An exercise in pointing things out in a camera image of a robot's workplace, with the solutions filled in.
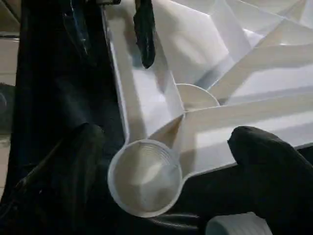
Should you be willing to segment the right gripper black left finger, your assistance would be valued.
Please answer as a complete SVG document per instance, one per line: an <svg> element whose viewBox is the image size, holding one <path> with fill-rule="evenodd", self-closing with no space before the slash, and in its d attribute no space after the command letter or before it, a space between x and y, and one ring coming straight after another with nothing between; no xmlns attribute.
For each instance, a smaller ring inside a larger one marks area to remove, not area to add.
<svg viewBox="0 0 313 235"><path fill-rule="evenodd" d="M112 234L106 147L104 130L91 123L61 139L17 184L17 234Z"/></svg>

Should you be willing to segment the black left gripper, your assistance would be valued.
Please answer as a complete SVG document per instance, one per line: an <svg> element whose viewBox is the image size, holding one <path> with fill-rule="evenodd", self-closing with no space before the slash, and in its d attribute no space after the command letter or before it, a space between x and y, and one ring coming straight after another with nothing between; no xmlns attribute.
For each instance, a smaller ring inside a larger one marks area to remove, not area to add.
<svg viewBox="0 0 313 235"><path fill-rule="evenodd" d="M155 18L151 0L135 0L133 17L136 44L143 67L152 66L156 56L154 35ZM97 0L100 5L119 5L121 0ZM90 66L97 66L86 22L85 8L88 0L64 0L63 23L80 59Z"/></svg>

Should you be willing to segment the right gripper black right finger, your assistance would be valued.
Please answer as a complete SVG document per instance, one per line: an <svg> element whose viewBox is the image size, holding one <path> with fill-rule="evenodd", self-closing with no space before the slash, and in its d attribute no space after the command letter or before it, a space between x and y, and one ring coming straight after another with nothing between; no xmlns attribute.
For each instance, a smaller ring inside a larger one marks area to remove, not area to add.
<svg viewBox="0 0 313 235"><path fill-rule="evenodd" d="M227 141L244 170L257 214L274 235L313 233L313 166L288 142L252 126Z"/></svg>

